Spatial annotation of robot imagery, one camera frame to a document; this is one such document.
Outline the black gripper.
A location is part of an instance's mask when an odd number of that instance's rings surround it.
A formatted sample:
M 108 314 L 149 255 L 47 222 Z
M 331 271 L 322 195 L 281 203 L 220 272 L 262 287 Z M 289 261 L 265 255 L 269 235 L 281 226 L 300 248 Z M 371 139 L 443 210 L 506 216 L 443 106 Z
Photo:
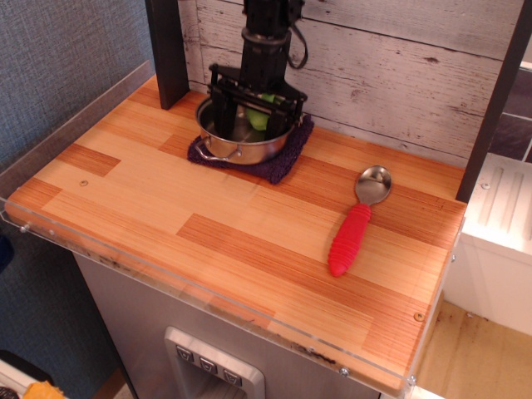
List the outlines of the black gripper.
M 239 67 L 209 66 L 209 94 L 219 137 L 231 136 L 238 105 L 267 113 L 266 140 L 276 139 L 296 125 L 308 97 L 285 80 L 288 49 L 288 42 L 268 46 L 246 40 Z M 282 101 L 269 103 L 259 97 L 263 93 L 280 96 Z

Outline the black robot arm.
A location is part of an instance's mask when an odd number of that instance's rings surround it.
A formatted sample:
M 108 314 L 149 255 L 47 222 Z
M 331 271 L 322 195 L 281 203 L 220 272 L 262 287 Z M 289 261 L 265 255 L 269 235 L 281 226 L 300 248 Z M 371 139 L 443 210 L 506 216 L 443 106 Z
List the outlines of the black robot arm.
M 285 81 L 287 67 L 301 69 L 305 52 L 296 65 L 289 59 L 292 35 L 304 37 L 296 27 L 303 1 L 245 1 L 246 24 L 240 67 L 212 64 L 209 93 L 214 108 L 214 128 L 228 138 L 239 106 L 264 112 L 268 117 L 265 139 L 284 134 L 300 119 L 308 96 Z

